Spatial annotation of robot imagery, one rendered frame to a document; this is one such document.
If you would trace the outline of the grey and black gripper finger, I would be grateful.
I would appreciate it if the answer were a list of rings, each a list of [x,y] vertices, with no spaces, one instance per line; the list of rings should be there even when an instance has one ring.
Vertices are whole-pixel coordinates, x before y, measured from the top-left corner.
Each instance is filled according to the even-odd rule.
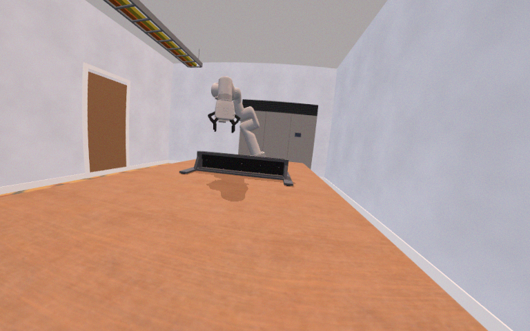
[[[214,120],[214,119],[211,117],[211,116],[213,116],[213,115],[215,115],[215,112],[212,112],[212,113],[208,114],[208,118],[209,118],[210,121],[213,123],[213,129],[214,129],[215,132],[216,132],[216,130],[217,130],[217,124],[216,124],[216,121],[218,120],[218,118],[216,118],[216,119]]]
[[[229,120],[232,123],[232,133],[235,131],[235,125],[239,122],[240,118],[235,114],[236,122],[234,120]]]

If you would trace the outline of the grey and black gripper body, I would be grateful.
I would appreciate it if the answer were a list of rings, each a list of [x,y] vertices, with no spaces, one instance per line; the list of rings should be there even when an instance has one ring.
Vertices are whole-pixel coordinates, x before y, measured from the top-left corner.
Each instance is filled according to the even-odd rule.
[[[219,99],[215,106],[215,119],[228,121],[235,119],[234,103],[229,99]]]

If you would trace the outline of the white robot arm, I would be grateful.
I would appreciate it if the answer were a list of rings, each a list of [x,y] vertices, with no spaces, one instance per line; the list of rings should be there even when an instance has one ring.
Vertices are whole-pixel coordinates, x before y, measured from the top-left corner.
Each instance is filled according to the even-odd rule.
[[[229,99],[232,101],[232,92],[235,114],[241,118],[240,121],[251,118],[251,120],[241,123],[239,127],[244,135],[251,156],[257,156],[263,152],[260,151],[257,139],[251,132],[259,127],[259,121],[254,109],[250,106],[247,108],[243,107],[241,91],[239,88],[234,87],[230,77],[220,77],[219,82],[214,83],[211,87],[211,94],[216,100]]]

